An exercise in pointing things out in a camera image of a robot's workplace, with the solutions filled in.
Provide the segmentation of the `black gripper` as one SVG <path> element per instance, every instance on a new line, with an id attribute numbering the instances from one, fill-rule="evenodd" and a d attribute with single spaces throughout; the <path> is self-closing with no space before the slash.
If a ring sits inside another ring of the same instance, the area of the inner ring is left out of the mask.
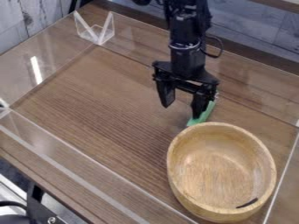
<path id="1" fill-rule="evenodd" d="M 170 44 L 171 60 L 155 61 L 154 81 L 163 106 L 175 100 L 175 90 L 192 95 L 194 120 L 206 120 L 215 106 L 218 78 L 206 70 L 206 52 L 202 44 Z"/>

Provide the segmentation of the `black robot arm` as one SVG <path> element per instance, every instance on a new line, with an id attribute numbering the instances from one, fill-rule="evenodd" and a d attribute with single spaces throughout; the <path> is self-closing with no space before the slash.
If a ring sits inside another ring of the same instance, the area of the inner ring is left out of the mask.
<path id="1" fill-rule="evenodd" d="M 211 28 L 211 11 L 207 0 L 155 0 L 163 6 L 170 30 L 170 61 L 155 61 L 154 81 L 166 108 L 175 101 L 175 90 L 192 95 L 190 124 L 203 123 L 215 107 L 219 79 L 206 70 L 206 57 L 218 58 L 207 52 L 206 39 Z"/>

